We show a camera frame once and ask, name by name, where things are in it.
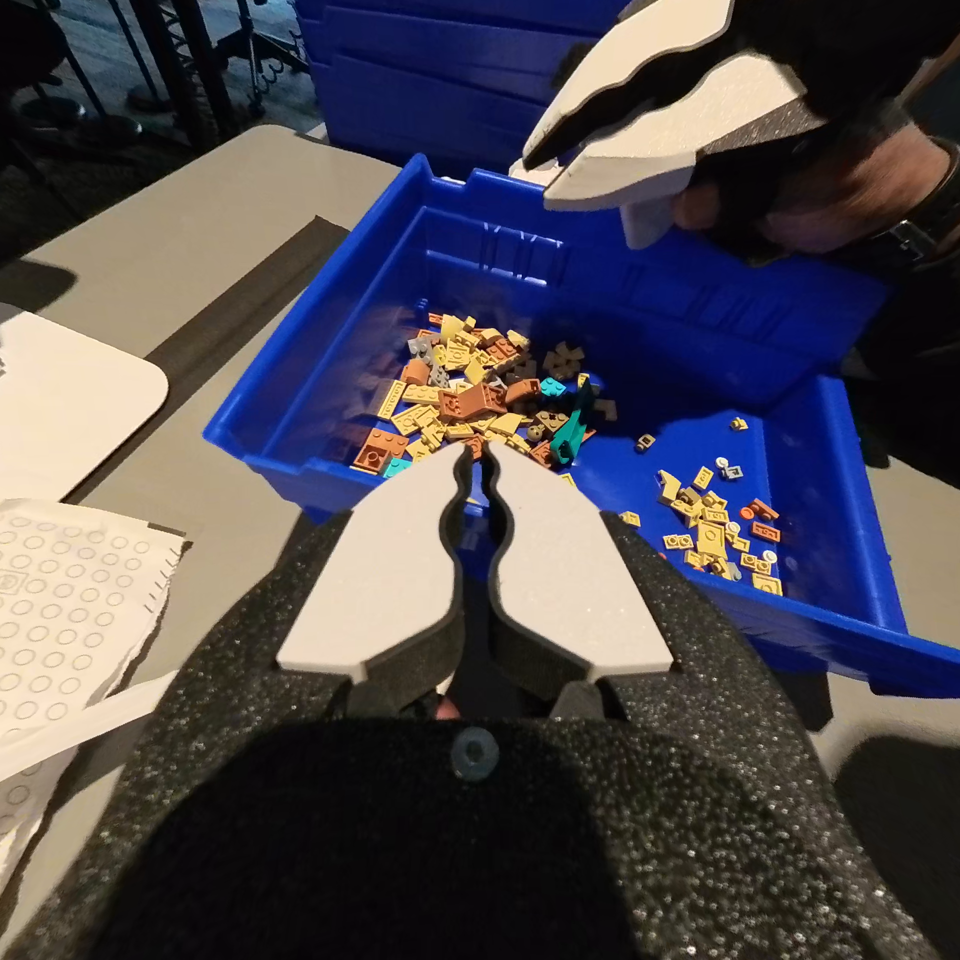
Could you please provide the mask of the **long teal toy brick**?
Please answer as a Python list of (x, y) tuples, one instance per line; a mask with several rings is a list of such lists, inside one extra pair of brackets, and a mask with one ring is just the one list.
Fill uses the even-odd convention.
[(585, 374), (579, 382), (567, 421), (556, 429), (549, 442), (551, 458), (557, 465), (568, 466), (576, 458), (594, 413), (594, 403), (594, 385)]

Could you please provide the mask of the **black wristwatch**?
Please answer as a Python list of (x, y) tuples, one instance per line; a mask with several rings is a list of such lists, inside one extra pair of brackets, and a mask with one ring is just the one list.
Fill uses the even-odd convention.
[(888, 269), (930, 266), (939, 259), (938, 250), (958, 226), (958, 143), (940, 137), (934, 137), (933, 142), (950, 157), (943, 178), (904, 218), (864, 242), (873, 258)]

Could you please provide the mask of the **person's right hand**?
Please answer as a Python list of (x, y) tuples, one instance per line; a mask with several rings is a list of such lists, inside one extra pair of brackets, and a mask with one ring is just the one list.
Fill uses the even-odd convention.
[(829, 254), (902, 221), (942, 186), (955, 154), (913, 123), (854, 138), (788, 174), (753, 229), (790, 253)]

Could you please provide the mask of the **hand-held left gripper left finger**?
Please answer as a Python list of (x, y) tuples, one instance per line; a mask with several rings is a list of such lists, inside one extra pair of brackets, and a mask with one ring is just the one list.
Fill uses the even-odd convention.
[(349, 512), (276, 654), (286, 670), (372, 678), (402, 643), (438, 627), (460, 573), (444, 528), (471, 490), (471, 450), (443, 448), (383, 481)]

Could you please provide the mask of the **grey desk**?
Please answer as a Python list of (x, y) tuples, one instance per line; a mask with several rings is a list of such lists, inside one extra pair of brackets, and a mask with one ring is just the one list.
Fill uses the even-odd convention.
[[(257, 126), (2, 270), (2, 302), (149, 359), (170, 394), (152, 429), (131, 438), (77, 488), (87, 506), (156, 522), (194, 542), (160, 631), (132, 677), (183, 664), (234, 602), (273, 569), (296, 508), (201, 432), (266, 339), (399, 168)], [(868, 468), (872, 495), (912, 629), (958, 643), (958, 598), (946, 548), (958, 537), (958, 490), (896, 460)], [(933, 508), (939, 533), (912, 526)], [(832, 777), (878, 738), (958, 748), (954, 701), (875, 696), (831, 678), (834, 718), (813, 734)], [(2, 900), (2, 955), (90, 837), (145, 718), (89, 742), (60, 783)]]

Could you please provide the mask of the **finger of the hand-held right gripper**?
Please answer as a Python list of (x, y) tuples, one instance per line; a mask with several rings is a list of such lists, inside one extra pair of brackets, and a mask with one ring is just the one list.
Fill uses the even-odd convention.
[(652, 2), (586, 54), (522, 149), (526, 171), (560, 161), (599, 135), (690, 93), (738, 52), (721, 34), (733, 2)]
[(737, 54), (713, 67), (677, 102), (599, 134), (543, 189), (546, 210), (618, 210), (627, 246), (645, 249), (672, 224), (672, 199), (690, 184), (702, 151), (798, 99), (785, 66)]

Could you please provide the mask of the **blue plastic bin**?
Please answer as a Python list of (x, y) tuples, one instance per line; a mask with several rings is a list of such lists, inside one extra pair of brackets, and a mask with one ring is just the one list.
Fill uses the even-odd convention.
[(544, 208), (532, 184), (465, 183), (415, 156), (300, 296), (203, 431), (315, 522), (378, 485), (353, 468), (428, 313), (514, 330), (542, 361), (560, 342), (614, 402), (570, 472), (599, 508), (636, 511), (653, 545), (680, 531), (657, 475), (716, 457), (732, 513), (779, 513), (783, 597), (671, 561), (778, 670), (826, 670), (882, 693), (956, 699), (958, 651), (912, 637), (846, 391), (834, 377), (880, 309), (879, 282), (791, 258), (753, 269), (671, 231), (630, 250), (614, 211)]

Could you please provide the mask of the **small scatter of toy bricks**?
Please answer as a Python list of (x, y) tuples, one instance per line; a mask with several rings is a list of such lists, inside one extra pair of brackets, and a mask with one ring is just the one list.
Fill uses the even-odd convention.
[(609, 510), (685, 573), (762, 592), (774, 585), (778, 522), (756, 505), (770, 494), (764, 420), (753, 411), (706, 406), (670, 410), (651, 397), (625, 404), (615, 423), (615, 483)]

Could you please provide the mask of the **black metal rack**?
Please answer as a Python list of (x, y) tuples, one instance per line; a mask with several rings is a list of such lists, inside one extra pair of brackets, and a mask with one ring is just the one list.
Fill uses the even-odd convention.
[(108, 6), (141, 71), (127, 105), (167, 119), (195, 154), (261, 124), (303, 133), (321, 125), (293, 2)]

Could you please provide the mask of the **black chair base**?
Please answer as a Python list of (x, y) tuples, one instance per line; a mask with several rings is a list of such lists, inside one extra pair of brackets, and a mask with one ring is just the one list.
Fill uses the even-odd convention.
[(97, 160), (101, 157), (97, 151), (73, 147), (55, 126), (30, 123), (15, 107), (15, 97), (21, 90), (45, 82), (63, 63), (67, 63), (80, 80), (94, 108), (94, 114), (76, 126), (78, 140), (106, 149), (122, 149), (135, 143), (141, 126), (137, 121), (106, 113), (52, 14), (34, 2), (12, 1), (1, 3), (2, 142), (30, 145), (52, 158)]

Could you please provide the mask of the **large pile of toy bricks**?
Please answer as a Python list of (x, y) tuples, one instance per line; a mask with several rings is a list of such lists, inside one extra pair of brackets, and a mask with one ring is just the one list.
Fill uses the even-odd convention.
[(464, 445), (474, 462), (487, 446), (509, 447), (547, 470), (549, 443), (569, 418), (579, 382), (589, 377), (595, 403), (580, 450), (601, 426), (618, 419), (618, 404), (579, 345), (560, 341), (541, 355), (520, 330), (483, 326), (473, 316), (430, 313), (398, 360), (387, 355), (359, 379), (361, 400), (349, 423), (365, 417), (345, 442), (355, 473), (398, 475), (429, 455)]

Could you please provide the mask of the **white desk lamp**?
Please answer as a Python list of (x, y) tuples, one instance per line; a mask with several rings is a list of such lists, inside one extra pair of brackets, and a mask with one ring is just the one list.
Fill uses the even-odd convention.
[(156, 365), (1, 304), (1, 499), (61, 501), (166, 401)]

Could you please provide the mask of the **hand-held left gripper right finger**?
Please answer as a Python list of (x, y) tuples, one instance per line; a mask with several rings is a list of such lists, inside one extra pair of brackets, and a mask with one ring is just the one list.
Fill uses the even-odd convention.
[(498, 443), (486, 450), (484, 487), (499, 537), (487, 579), (490, 651), (513, 683), (670, 670), (661, 629), (582, 492)]

